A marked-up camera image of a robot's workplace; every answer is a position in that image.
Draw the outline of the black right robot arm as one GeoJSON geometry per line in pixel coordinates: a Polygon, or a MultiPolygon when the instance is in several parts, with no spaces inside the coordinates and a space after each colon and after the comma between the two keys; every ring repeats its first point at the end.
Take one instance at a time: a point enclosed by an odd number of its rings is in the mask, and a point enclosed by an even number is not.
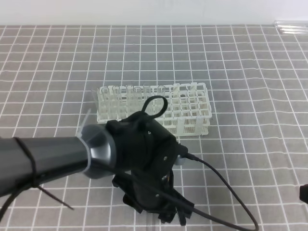
{"type": "Polygon", "coordinates": [[[301,185],[299,187],[299,199],[300,201],[308,204],[308,184],[301,185]]]}

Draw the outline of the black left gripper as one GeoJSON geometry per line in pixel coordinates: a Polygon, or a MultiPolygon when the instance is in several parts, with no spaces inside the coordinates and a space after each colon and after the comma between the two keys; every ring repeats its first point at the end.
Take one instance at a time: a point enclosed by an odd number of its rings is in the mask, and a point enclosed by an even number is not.
{"type": "MultiPolygon", "coordinates": [[[[173,188],[172,167],[180,154],[188,152],[174,135],[143,112],[136,112],[121,121],[111,120],[105,127],[115,141],[117,169],[131,171],[142,182],[194,206],[173,188]]],[[[191,218],[191,209],[173,205],[132,180],[116,175],[113,183],[125,193],[124,203],[139,213],[158,213],[162,223],[171,223],[177,213],[181,226],[191,218]]]]}

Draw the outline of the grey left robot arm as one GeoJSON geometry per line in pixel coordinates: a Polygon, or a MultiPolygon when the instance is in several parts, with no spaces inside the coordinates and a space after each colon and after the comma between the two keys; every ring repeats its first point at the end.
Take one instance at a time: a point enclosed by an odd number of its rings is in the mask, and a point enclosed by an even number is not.
{"type": "Polygon", "coordinates": [[[74,137],[8,138],[0,141],[0,213],[30,188],[83,172],[90,179],[113,176],[123,202],[162,222],[185,225],[193,203],[174,189],[172,168],[188,149],[154,116],[136,112],[121,121],[85,126],[74,137]]]}

